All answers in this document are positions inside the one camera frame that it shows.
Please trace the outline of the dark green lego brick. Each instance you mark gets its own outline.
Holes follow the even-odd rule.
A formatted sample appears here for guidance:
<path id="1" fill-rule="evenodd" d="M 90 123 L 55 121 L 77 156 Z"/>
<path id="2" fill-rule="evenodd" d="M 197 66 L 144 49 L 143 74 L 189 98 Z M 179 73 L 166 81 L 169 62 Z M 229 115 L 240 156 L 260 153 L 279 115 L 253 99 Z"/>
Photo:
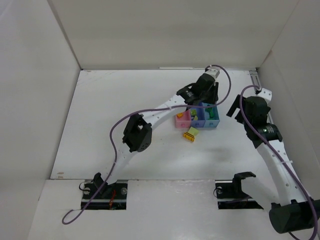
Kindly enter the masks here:
<path id="1" fill-rule="evenodd" d="M 206 108 L 206 109 L 205 109 L 205 111 L 206 111 L 206 112 L 208 112 L 208 113 L 209 113 L 209 112 L 211 112 L 212 110 L 213 110 L 213 108 L 212 108 L 212 107 L 210 107 L 210 108 Z"/>

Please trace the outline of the lime yellow lego brick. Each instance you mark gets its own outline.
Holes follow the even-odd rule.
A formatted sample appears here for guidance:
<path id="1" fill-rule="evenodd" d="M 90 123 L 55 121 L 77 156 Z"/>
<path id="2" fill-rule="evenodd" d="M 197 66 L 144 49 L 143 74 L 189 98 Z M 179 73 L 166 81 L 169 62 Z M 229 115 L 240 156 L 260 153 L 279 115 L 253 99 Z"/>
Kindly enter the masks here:
<path id="1" fill-rule="evenodd" d="M 191 116 L 196 116 L 197 115 L 197 111 L 195 109 L 191 109 L 190 110 L 190 115 Z"/>

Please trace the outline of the orange striped lego brick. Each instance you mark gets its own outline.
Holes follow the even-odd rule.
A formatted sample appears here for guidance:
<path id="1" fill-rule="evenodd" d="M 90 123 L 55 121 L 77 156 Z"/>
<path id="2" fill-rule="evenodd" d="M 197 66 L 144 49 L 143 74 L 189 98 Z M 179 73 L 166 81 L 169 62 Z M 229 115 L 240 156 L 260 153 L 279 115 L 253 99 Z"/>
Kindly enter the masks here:
<path id="1" fill-rule="evenodd" d="M 195 141 L 195 136 L 193 134 L 190 134 L 189 132 L 184 132 L 182 136 L 190 142 Z"/>

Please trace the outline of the light yellow lego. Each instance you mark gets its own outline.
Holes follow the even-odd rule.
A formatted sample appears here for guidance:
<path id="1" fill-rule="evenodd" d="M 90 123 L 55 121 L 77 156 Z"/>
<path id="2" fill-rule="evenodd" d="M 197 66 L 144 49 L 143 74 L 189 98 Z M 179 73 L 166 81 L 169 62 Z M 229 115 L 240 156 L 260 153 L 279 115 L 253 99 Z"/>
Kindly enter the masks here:
<path id="1" fill-rule="evenodd" d="M 190 127 L 187 133 L 195 137 L 199 133 L 199 130 L 194 127 Z"/>

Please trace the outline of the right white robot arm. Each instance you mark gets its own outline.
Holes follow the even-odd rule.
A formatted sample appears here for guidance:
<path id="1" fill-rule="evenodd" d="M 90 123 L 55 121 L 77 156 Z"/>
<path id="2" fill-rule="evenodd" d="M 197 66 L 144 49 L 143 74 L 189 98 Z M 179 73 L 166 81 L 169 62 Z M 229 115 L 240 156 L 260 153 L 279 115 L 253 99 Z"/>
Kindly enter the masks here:
<path id="1" fill-rule="evenodd" d="M 279 234 L 315 229 L 320 218 L 320 202 L 304 189 L 289 160 L 278 127 L 268 123 L 268 99 L 259 96 L 238 95 L 227 112 L 231 117 L 240 109 L 235 119 L 243 124 L 247 137 L 263 158 L 276 192 L 263 186 L 252 172 L 236 173 L 232 183 L 236 193 L 252 197 L 268 216 Z"/>

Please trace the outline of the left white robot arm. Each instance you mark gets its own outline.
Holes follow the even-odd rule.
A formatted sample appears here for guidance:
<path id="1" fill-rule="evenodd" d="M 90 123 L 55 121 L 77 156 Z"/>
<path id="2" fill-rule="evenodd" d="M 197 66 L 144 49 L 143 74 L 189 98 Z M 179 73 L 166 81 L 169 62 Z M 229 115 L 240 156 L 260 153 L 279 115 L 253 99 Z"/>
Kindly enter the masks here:
<path id="1" fill-rule="evenodd" d="M 104 193 L 114 184 L 129 161 L 152 143 L 152 133 L 169 118 L 190 108 L 200 108 L 199 103 L 216 105 L 218 101 L 217 78 L 219 71 L 208 70 L 196 82 L 181 88 L 165 103 L 156 108 L 138 110 L 121 118 L 111 128 L 109 138 L 114 150 L 114 160 L 109 173 L 102 177 L 96 173 L 93 183 L 100 193 Z M 124 120 L 128 120 L 123 130 L 119 147 L 113 140 L 113 131 Z"/>

